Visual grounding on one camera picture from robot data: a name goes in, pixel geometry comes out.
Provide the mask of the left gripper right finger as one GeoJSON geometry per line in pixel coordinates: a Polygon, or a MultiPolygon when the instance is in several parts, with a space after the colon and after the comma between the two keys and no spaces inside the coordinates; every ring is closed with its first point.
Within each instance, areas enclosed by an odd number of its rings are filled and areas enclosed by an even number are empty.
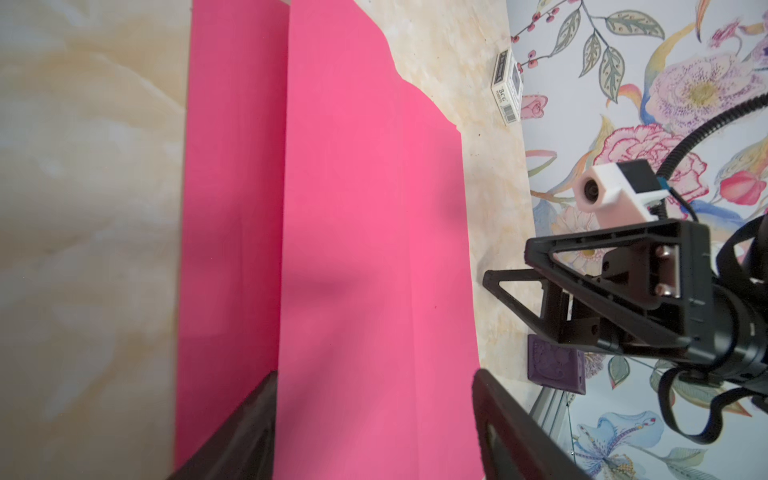
{"type": "Polygon", "coordinates": [[[487,370],[473,376],[472,405],[487,480],[588,480],[487,370]]]}

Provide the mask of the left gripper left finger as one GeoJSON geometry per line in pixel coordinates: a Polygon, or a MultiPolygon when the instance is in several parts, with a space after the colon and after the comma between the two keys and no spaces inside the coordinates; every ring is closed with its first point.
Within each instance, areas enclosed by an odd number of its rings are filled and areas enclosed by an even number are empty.
{"type": "Polygon", "coordinates": [[[271,480],[278,373],[269,373],[170,480],[271,480]]]}

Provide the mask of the pink paper sheet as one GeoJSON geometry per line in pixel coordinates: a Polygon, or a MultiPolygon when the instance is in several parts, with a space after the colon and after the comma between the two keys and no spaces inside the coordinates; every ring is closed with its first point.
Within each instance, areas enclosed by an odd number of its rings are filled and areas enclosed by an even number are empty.
{"type": "Polygon", "coordinates": [[[192,6],[174,462],[278,363],[289,7],[192,6]]]}

